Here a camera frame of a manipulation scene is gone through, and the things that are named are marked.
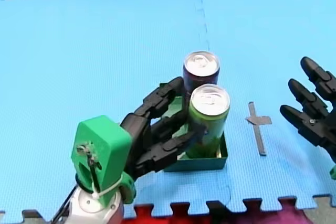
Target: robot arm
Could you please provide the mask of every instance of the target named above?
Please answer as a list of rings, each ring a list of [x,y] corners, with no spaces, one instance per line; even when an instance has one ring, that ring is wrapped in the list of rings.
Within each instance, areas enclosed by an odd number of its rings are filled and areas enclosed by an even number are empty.
[[[132,203],[136,196],[134,182],[175,163],[177,156],[204,134],[205,127],[200,125],[194,132],[173,136],[186,123],[187,110],[151,125],[151,120],[162,117],[182,89],[182,77],[158,87],[120,125],[106,116],[78,125],[71,156],[77,185],[51,224],[66,214],[66,224],[122,221],[123,204]]]
[[[336,78],[308,57],[301,59],[301,67],[315,85],[317,93],[330,101],[333,109],[329,113],[327,105],[314,92],[308,91],[297,80],[290,79],[289,89],[301,103],[303,112],[287,105],[282,105],[280,112],[298,129],[300,135],[313,145],[324,148],[336,162]],[[336,179],[336,173],[332,171],[331,175]]]

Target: green tray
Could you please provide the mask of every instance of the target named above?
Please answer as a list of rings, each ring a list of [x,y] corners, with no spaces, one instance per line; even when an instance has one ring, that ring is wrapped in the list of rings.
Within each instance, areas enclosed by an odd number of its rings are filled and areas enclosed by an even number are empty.
[[[169,105],[169,109],[163,116],[170,117],[182,109],[182,97],[175,97],[175,100]],[[182,126],[173,136],[179,136],[186,132],[186,127]],[[188,158],[184,153],[179,156],[177,162],[166,169],[165,172],[184,172],[192,170],[219,170],[223,169],[227,159],[227,148],[225,144],[224,133],[221,139],[221,145],[217,151],[217,157],[213,158]]]

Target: foam floor tile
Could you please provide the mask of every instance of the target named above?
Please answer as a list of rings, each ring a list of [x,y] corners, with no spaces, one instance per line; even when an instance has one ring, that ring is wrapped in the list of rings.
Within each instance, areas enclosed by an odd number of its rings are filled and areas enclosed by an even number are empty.
[[[74,185],[77,124],[120,122],[203,49],[195,1],[0,2],[2,222],[24,209],[49,220]]]
[[[297,198],[313,208],[315,195],[336,194],[329,155],[297,133],[280,114],[282,104],[301,109],[288,89],[290,78],[313,91],[300,68],[308,56],[336,72],[334,0],[203,0],[209,48],[219,55],[219,83],[232,99],[226,122],[231,211],[244,211],[244,199],[261,198],[262,210],[279,210],[279,197]],[[259,156],[253,128],[245,117],[248,102],[261,126],[267,156]]]

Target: wire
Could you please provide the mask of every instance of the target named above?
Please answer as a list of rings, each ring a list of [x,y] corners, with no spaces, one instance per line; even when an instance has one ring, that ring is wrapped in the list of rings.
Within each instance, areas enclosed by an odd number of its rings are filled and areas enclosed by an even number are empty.
[[[62,215],[69,209],[70,206],[70,198],[74,194],[75,190],[77,189],[77,185],[74,186],[74,188],[69,193],[68,197],[65,199],[63,204],[60,206],[54,217],[51,219],[50,224],[55,224],[58,222],[58,220],[62,217]]]

